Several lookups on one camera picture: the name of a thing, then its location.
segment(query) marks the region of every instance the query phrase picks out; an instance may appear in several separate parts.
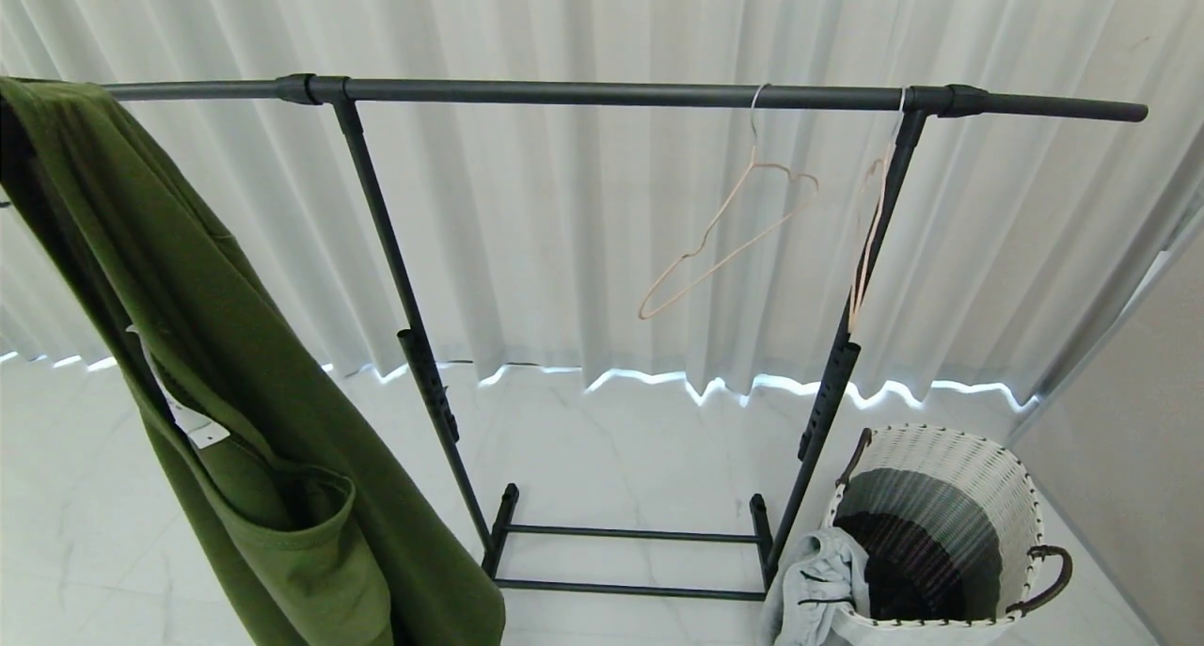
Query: tile floor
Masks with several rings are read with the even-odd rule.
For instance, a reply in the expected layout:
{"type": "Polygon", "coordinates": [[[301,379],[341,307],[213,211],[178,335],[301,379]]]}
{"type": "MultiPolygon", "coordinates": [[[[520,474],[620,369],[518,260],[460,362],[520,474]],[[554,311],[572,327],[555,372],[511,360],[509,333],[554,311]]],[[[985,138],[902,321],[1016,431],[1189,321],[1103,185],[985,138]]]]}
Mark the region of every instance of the tile floor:
{"type": "MultiPolygon", "coordinates": [[[[714,390],[702,407],[680,381],[615,377],[582,392],[577,373],[509,368],[479,387],[443,372],[477,493],[492,521],[502,488],[523,488],[515,521],[749,533],[749,496],[780,516],[810,398],[714,390]]],[[[342,381],[444,521],[474,553],[472,527],[408,377],[342,381]]],[[[820,521],[828,486],[863,426],[929,422],[1003,439],[1019,422],[999,393],[937,390],[922,409],[895,395],[846,398],[798,527],[820,521]]],[[[120,373],[82,365],[0,365],[5,646],[247,646],[154,461],[120,373]]],[[[1066,526],[1049,539],[1076,557],[1070,589],[999,644],[1153,644],[1066,526]]],[[[1050,564],[1050,573],[1055,573],[1050,564]]],[[[757,589],[746,546],[515,537],[506,576],[757,589]]],[[[746,645],[757,606],[507,591],[507,646],[746,645]]]]}

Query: woven basket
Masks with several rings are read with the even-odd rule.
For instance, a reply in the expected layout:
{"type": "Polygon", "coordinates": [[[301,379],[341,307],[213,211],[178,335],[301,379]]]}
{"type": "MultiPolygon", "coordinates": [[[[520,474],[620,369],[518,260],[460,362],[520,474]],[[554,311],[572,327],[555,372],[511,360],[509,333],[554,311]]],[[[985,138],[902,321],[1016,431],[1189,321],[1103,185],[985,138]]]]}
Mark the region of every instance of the woven basket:
{"type": "Polygon", "coordinates": [[[875,616],[842,605],[826,646],[990,644],[1070,581],[1069,555],[1044,544],[1037,488],[1019,458],[950,428],[864,431],[824,526],[869,553],[875,616]],[[1031,598],[1041,559],[1055,555],[1060,577],[1031,598]]]}

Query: horizontal hanging bar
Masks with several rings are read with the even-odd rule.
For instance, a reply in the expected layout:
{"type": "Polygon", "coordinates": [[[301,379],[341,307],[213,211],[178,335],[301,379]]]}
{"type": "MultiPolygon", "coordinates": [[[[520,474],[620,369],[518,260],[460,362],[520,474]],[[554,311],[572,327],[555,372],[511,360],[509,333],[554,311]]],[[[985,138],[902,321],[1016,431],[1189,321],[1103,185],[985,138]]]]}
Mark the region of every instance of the horizontal hanging bar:
{"type": "Polygon", "coordinates": [[[530,533],[539,535],[580,535],[589,538],[633,538],[641,540],[692,540],[697,543],[745,543],[757,544],[756,535],[736,533],[687,533],[675,531],[635,531],[626,528],[585,528],[571,526],[532,526],[509,524],[507,533],[530,533]]]}
{"type": "Polygon", "coordinates": [[[728,601],[765,601],[765,592],[737,589],[695,589],[691,587],[645,587],[642,585],[600,585],[592,582],[551,582],[500,577],[497,587],[508,589],[545,589],[550,592],[589,592],[592,594],[632,594],[636,597],[677,597],[680,599],[726,599],[728,601]]]}
{"type": "MultiPolygon", "coordinates": [[[[533,106],[748,107],[757,84],[624,84],[622,82],[519,82],[492,79],[352,79],[296,73],[279,79],[107,84],[118,101],[266,99],[335,101],[503,102],[533,106]]],[[[757,96],[765,109],[920,109],[942,118],[968,114],[1035,114],[1046,118],[1140,123],[1146,106],[1079,97],[1010,96],[964,84],[944,88],[801,88],[771,84],[757,96]]]]}

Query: green pants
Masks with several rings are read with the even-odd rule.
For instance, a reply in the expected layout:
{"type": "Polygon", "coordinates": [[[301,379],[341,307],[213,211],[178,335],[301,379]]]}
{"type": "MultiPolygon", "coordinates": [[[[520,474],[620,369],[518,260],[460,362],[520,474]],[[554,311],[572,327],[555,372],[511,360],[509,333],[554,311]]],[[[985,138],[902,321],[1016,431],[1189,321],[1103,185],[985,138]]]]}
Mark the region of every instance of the green pants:
{"type": "Polygon", "coordinates": [[[5,191],[120,363],[254,641],[498,644],[497,588],[150,135],[96,85],[0,77],[0,96],[20,124],[5,191]]]}

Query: olive green jacket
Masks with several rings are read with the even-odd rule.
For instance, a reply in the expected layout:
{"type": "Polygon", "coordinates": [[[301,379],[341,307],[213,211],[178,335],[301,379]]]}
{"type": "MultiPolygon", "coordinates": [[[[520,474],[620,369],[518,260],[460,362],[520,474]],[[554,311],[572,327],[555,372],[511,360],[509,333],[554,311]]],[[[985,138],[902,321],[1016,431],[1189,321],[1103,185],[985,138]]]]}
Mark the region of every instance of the olive green jacket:
{"type": "Polygon", "coordinates": [[[0,77],[0,96],[5,191],[120,365],[254,641],[498,644],[497,588],[150,135],[98,85],[0,77]]]}

